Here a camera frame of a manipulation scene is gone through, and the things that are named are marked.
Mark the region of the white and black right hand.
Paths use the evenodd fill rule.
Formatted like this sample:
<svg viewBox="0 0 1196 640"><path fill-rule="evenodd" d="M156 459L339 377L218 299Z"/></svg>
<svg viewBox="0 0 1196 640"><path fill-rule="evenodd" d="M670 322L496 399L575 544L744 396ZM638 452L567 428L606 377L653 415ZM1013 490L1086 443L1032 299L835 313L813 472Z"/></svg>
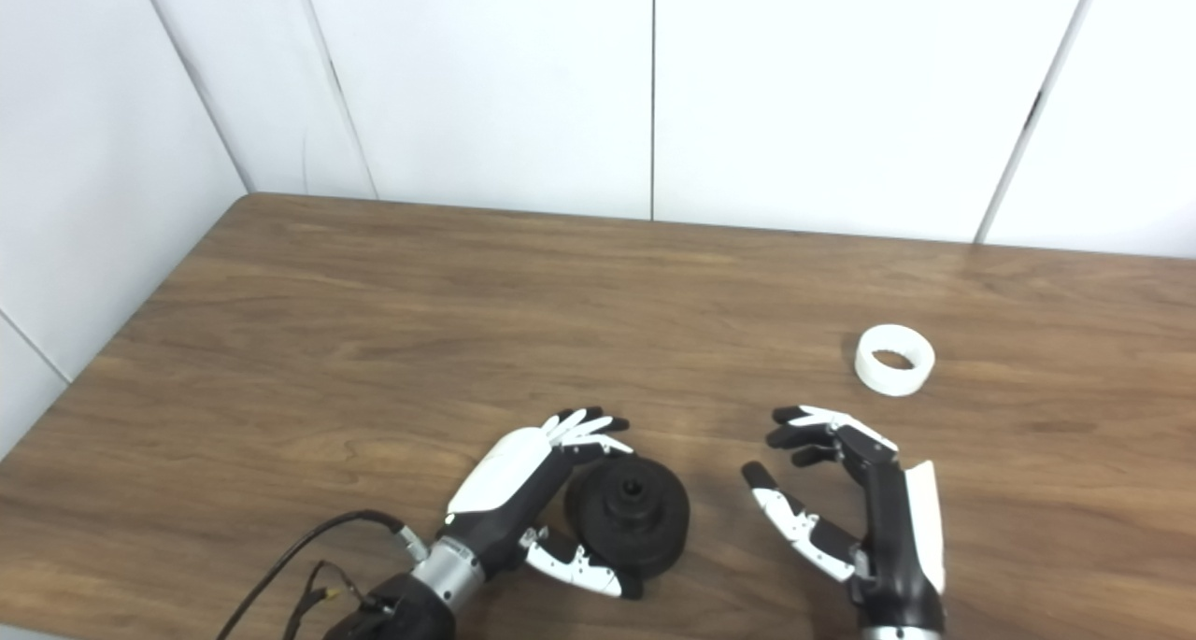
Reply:
<svg viewBox="0 0 1196 640"><path fill-rule="evenodd" d="M808 563L843 585L862 639L942 639L946 589L942 513L930 461L909 469L901 449L847 413L783 406L765 445L791 464L838 462L864 492L866 531L855 537L782 490L759 462L742 474L761 512Z"/></svg>

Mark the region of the white and black left hand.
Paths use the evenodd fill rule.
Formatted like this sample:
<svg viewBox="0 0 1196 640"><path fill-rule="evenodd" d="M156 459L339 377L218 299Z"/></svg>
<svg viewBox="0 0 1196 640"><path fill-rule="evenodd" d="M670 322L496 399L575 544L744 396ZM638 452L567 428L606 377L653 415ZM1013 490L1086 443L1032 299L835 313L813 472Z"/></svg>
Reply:
<svg viewBox="0 0 1196 640"><path fill-rule="evenodd" d="M538 524L576 468L634 453L615 435L629 426L624 417L590 406L501 435L448 500L437 542L448 543L448 551L480 585L529 566L574 589L641 599L639 577L608 563L570 534Z"/></svg>

